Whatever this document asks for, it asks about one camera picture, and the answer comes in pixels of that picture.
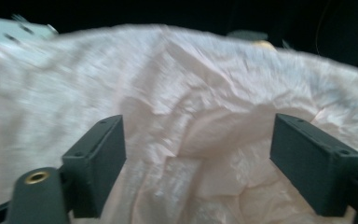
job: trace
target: black clamp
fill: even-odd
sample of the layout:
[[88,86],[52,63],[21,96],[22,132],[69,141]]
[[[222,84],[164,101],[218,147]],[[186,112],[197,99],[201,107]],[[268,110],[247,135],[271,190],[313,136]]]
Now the black clamp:
[[270,158],[316,214],[343,217],[350,205],[358,224],[358,151],[303,119],[277,114]]

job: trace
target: black plastic bracket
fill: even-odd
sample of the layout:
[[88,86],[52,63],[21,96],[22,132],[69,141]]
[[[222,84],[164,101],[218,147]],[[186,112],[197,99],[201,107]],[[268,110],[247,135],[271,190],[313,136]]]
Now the black plastic bracket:
[[125,160],[122,117],[100,120],[62,156],[60,169],[36,169],[17,180],[12,200],[0,205],[0,223],[66,224],[71,210],[100,217]]
[[342,217],[348,205],[358,212],[358,151],[303,119],[277,114],[270,158],[316,214]]

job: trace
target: crinkled plastic sheet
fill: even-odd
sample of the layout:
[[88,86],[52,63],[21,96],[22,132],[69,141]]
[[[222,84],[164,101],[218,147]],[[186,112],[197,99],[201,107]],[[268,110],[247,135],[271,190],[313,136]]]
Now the crinkled plastic sheet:
[[123,114],[128,160],[101,220],[76,223],[351,223],[317,217],[270,161],[275,113],[358,150],[358,69],[167,26],[0,48],[0,203]]

